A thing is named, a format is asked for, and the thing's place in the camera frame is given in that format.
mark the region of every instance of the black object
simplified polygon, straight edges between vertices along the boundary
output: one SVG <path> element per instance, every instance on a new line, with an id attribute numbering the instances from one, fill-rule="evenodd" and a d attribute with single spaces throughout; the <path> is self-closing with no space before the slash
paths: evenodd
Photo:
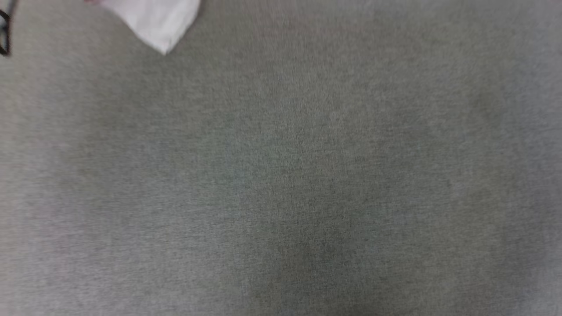
<path id="1" fill-rule="evenodd" d="M 0 10 L 0 17 L 4 19 L 4 24 L 0 27 L 0 39 L 3 39 L 2 43 L 0 43 L 0 55 L 3 56 L 10 55 L 10 21 L 16 8 L 16 1 L 11 0 L 9 2 L 6 12 Z"/>

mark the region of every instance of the gray felt surface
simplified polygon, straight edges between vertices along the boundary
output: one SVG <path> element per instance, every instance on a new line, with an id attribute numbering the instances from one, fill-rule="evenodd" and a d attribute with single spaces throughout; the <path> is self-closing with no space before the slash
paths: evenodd
<path id="1" fill-rule="evenodd" d="M 0 75 L 2 316 L 562 315 L 560 1 L 25 0 Z"/>

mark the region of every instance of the gray fabric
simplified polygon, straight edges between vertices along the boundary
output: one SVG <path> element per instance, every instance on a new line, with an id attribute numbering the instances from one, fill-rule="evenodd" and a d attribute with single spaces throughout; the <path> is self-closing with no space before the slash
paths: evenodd
<path id="1" fill-rule="evenodd" d="M 21 1 L 1 315 L 562 313 L 562 3 Z"/>

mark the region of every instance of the gray carpet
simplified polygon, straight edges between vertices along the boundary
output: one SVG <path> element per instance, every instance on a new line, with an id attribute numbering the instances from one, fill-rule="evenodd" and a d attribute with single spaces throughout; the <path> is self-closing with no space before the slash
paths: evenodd
<path id="1" fill-rule="evenodd" d="M 206 0 L 163 57 L 20 1 L 0 315 L 561 315 L 561 32 L 556 0 Z"/>

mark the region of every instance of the white cloth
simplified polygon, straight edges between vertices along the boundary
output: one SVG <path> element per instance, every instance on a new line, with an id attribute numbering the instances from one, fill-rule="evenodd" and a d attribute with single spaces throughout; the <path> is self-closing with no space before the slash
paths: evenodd
<path id="1" fill-rule="evenodd" d="M 162 54 L 170 52 L 197 17 L 200 0 L 103 0 L 138 38 Z"/>

